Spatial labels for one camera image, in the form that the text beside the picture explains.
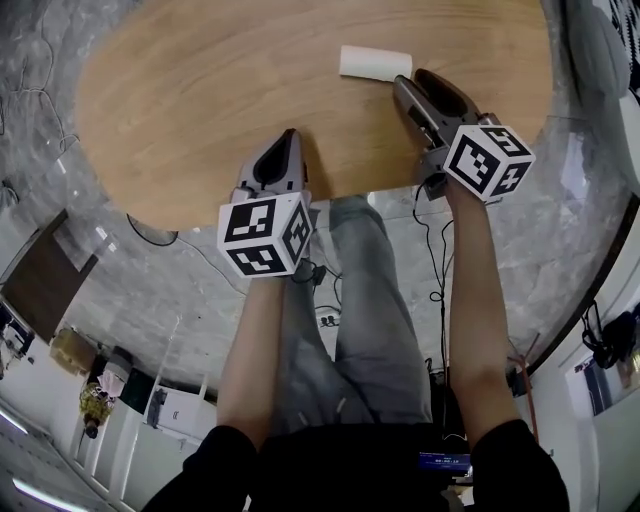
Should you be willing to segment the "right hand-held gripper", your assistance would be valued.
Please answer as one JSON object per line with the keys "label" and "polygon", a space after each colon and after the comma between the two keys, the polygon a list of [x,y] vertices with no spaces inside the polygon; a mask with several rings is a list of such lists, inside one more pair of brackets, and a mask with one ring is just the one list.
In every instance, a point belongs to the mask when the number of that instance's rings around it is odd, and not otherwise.
{"label": "right hand-held gripper", "polygon": [[430,200],[456,181],[484,202],[514,193],[536,160],[534,152],[493,114],[475,124],[457,121],[479,116],[475,103],[440,75],[419,68],[413,79],[393,82],[398,111],[416,131],[425,150],[419,160],[420,184]]}

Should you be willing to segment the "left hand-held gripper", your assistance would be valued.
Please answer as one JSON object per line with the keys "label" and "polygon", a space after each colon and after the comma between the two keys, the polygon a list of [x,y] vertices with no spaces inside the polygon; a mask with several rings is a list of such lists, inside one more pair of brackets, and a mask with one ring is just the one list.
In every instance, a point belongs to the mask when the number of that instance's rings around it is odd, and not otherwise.
{"label": "left hand-held gripper", "polygon": [[302,137],[286,129],[242,166],[238,186],[267,190],[278,183],[286,194],[250,198],[220,207],[217,247],[241,278],[295,273],[313,231]]}

